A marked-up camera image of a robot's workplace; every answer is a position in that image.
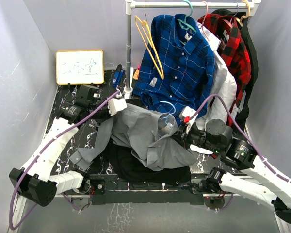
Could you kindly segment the light blue wire hanger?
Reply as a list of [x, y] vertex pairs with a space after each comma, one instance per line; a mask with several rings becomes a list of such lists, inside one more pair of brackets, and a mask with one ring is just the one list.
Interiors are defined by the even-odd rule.
[[175, 124], [172, 123], [169, 118], [170, 116], [173, 116], [173, 114], [176, 112], [175, 106], [168, 101], [160, 101], [160, 103], [169, 105], [171, 109], [168, 111], [168, 113], [164, 117], [159, 118], [159, 123], [162, 123], [164, 121], [165, 125], [173, 127]]

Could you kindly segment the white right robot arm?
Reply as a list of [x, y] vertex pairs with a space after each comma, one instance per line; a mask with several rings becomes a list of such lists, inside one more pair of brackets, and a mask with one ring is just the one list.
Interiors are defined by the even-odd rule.
[[211, 152], [228, 167], [255, 179], [252, 183], [214, 167], [206, 179], [191, 182], [191, 192], [230, 192], [268, 207], [281, 220], [291, 224], [291, 179], [260, 158], [247, 141], [234, 138], [233, 130], [222, 120], [211, 120], [204, 130], [182, 126], [174, 139], [184, 148], [198, 146]]

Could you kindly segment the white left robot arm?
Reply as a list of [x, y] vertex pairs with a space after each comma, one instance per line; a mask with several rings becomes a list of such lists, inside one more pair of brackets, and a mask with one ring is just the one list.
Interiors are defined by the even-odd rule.
[[63, 102], [51, 128], [33, 155], [20, 169], [13, 168], [9, 179], [16, 195], [25, 197], [45, 207], [58, 194], [77, 190], [84, 194], [90, 189], [90, 181], [81, 172], [52, 175], [57, 159], [79, 128], [98, 113], [119, 91], [111, 94], [102, 103], [99, 89], [91, 85], [81, 85], [73, 101]]

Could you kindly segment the grey shirt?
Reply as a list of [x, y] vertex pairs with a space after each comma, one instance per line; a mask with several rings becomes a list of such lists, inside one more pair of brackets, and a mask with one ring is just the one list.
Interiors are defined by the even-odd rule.
[[94, 148], [78, 148], [70, 161], [86, 170], [109, 142], [130, 149], [144, 167], [153, 171], [193, 165], [196, 157], [172, 136], [179, 135], [176, 119], [168, 113], [127, 104], [98, 128]]

